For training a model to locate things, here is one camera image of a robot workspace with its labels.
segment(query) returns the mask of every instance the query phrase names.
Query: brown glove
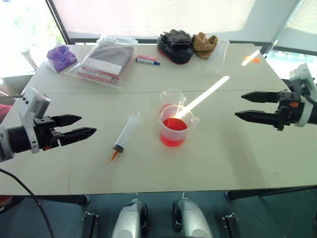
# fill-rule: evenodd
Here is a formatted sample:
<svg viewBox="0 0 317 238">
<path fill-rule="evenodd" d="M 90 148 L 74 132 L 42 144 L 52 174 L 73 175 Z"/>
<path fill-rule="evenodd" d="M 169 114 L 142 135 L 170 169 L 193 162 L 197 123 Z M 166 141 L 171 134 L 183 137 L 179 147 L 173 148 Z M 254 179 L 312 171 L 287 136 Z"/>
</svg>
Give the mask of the brown glove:
<svg viewBox="0 0 317 238">
<path fill-rule="evenodd" d="M 194 35 L 194 52 L 203 58 L 208 59 L 216 48 L 218 42 L 217 36 L 211 36 L 209 39 L 206 38 L 206 34 L 203 32 Z"/>
</svg>

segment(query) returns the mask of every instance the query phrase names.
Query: clear plastic bag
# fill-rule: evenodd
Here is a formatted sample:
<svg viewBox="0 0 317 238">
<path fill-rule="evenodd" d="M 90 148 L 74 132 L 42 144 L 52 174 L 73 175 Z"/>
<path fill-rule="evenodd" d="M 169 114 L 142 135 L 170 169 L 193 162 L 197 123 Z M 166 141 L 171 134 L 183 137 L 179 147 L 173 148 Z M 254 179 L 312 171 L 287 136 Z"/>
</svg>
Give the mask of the clear plastic bag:
<svg viewBox="0 0 317 238">
<path fill-rule="evenodd" d="M 121 87 L 122 73 L 134 55 L 138 41 L 101 35 L 81 63 L 67 74 L 112 88 Z"/>
</svg>

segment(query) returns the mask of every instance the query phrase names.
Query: syringe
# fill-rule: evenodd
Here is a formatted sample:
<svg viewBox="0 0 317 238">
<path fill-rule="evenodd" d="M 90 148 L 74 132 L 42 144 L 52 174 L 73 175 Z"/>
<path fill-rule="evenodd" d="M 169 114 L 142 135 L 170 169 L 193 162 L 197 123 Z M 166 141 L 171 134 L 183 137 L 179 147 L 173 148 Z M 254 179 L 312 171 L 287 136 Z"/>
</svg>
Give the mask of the syringe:
<svg viewBox="0 0 317 238">
<path fill-rule="evenodd" d="M 115 159 L 118 153 L 122 153 L 126 142 L 129 140 L 130 135 L 133 133 L 134 129 L 138 125 L 138 120 L 140 117 L 140 113 L 133 115 L 129 118 L 128 122 L 125 124 L 124 128 L 122 129 L 120 135 L 118 136 L 117 140 L 113 145 L 114 153 L 112 155 L 111 161 Z"/>
</svg>

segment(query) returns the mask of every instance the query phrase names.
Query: orange syringe tip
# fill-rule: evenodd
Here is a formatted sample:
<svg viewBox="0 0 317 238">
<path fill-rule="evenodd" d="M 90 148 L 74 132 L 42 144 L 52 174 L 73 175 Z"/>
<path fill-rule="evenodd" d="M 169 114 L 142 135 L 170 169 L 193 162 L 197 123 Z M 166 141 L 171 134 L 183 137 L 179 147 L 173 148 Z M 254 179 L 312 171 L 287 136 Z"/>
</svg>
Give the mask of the orange syringe tip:
<svg viewBox="0 0 317 238">
<path fill-rule="evenodd" d="M 111 161 L 115 159 L 115 157 L 117 156 L 118 153 L 119 153 L 118 150 L 115 150 L 115 151 L 114 151 L 114 153 L 112 154 Z"/>
</svg>

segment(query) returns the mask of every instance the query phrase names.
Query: purple object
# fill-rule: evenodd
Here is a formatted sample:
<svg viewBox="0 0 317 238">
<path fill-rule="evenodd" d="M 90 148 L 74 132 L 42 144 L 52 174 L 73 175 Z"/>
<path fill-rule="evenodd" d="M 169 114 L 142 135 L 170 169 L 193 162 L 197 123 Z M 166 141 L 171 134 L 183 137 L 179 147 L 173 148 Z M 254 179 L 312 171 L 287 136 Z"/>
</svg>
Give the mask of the purple object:
<svg viewBox="0 0 317 238">
<path fill-rule="evenodd" d="M 46 57 L 52 63 L 57 73 L 77 62 L 76 56 L 69 51 L 67 46 L 59 46 L 50 50 Z"/>
</svg>

